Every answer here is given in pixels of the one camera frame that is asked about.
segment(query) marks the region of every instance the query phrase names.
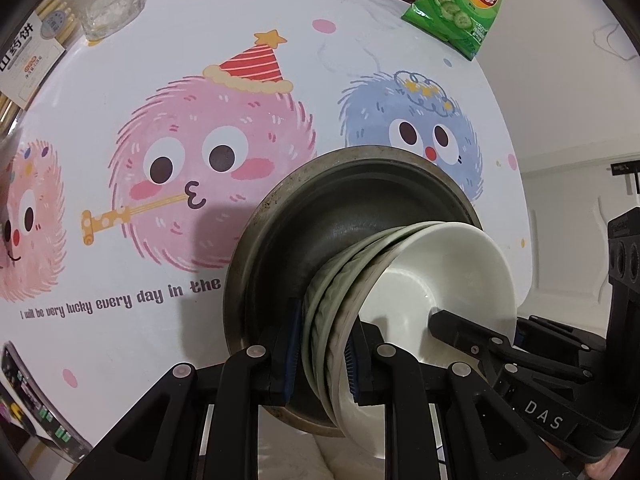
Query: green chip bag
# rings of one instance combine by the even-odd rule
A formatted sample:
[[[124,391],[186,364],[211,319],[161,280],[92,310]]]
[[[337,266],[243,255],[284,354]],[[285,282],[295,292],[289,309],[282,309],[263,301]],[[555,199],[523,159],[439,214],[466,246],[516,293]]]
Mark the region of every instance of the green chip bag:
[[[473,59],[501,3],[502,0],[416,0],[402,19],[448,41]]]

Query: blue furry monster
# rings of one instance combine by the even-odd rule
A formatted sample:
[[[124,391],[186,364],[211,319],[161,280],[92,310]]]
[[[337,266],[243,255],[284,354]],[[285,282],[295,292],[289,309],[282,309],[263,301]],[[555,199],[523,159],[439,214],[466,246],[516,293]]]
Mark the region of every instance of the blue furry monster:
[[[395,146],[436,164],[469,200],[482,193],[478,136],[458,104],[436,82],[415,72],[377,73],[352,81],[342,104],[347,146]]]

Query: pink furry monster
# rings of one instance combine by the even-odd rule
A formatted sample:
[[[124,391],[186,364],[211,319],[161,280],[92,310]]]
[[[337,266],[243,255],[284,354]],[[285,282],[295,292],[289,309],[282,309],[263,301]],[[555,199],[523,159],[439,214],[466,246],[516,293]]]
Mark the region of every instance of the pink furry monster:
[[[147,101],[118,134],[111,206],[188,200],[137,212],[122,232],[158,264],[223,267],[255,207],[316,155],[312,116],[289,93],[202,76],[173,81]]]
[[[49,292],[64,269],[65,205],[58,155],[48,142],[33,140],[18,150],[3,177],[0,296],[21,301]]]

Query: white bowl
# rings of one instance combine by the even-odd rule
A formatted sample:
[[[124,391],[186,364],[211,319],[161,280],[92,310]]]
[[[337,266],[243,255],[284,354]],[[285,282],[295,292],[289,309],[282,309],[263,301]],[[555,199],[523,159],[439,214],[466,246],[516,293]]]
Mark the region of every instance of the white bowl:
[[[358,406],[349,391],[344,347],[353,322],[378,325],[385,341],[428,364],[477,361],[431,336],[428,318],[445,309],[504,334],[513,343],[516,301],[498,246],[481,230],[448,222],[418,232],[376,257],[345,295],[332,325],[325,376],[342,432],[373,456],[385,454],[383,406]]]
[[[309,286],[306,288],[305,298],[302,303],[305,322],[302,329],[300,354],[306,380],[308,381],[309,386],[311,386],[313,392],[316,394],[316,397],[318,396],[318,388],[316,387],[316,378],[314,377],[313,367],[311,364],[309,332],[311,330],[311,324],[313,323],[314,316],[316,315],[316,310],[318,309],[318,304],[320,303],[320,300],[322,300],[326,288],[329,286],[335,275],[344,267],[344,264],[351,260],[351,258],[353,258],[357,253],[371,245],[373,242],[398,231],[402,227],[404,226],[392,227],[391,229],[386,229],[372,234],[371,236],[364,238],[364,240],[346,248],[341,253],[336,254],[333,258],[328,260],[327,263],[320,267],[318,272],[313,276]]]
[[[334,410],[331,406],[329,393],[326,387],[324,377],[324,354],[326,351],[327,341],[334,318],[340,307],[340,303],[345,294],[349,290],[351,283],[357,279],[362,269],[377,255],[389,246],[399,240],[403,240],[408,236],[420,232],[421,230],[441,224],[442,222],[419,222],[380,238],[377,242],[372,243],[366,248],[359,251],[349,260],[344,267],[335,275],[331,284],[324,292],[324,296],[316,309],[316,315],[313,318],[310,329],[309,349],[311,352],[311,363],[314,370],[314,378],[316,380],[316,395],[322,402],[322,406],[329,418],[334,424],[337,423],[334,416]]]

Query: red nose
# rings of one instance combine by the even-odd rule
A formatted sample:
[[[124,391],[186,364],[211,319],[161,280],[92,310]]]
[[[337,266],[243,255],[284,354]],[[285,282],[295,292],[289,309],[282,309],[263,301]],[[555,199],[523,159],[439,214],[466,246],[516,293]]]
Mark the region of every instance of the red nose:
[[[434,160],[436,160],[438,154],[436,153],[436,150],[434,150],[431,146],[427,146],[427,148],[424,150],[424,155],[431,161],[433,162]]]

